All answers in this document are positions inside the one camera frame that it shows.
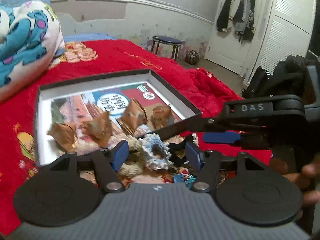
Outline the person's right hand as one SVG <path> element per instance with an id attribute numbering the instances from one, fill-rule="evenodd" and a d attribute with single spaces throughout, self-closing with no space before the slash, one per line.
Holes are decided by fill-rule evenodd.
<path id="1" fill-rule="evenodd" d="M 311 180 L 319 177 L 319 154 L 313 161 L 302 168 L 301 173 L 290 173 L 284 175 L 290 182 L 296 184 L 300 189 L 306 189 L 311 185 Z M 319 191 L 310 190 L 303 193 L 304 206 L 314 206 L 319 203 Z"/>

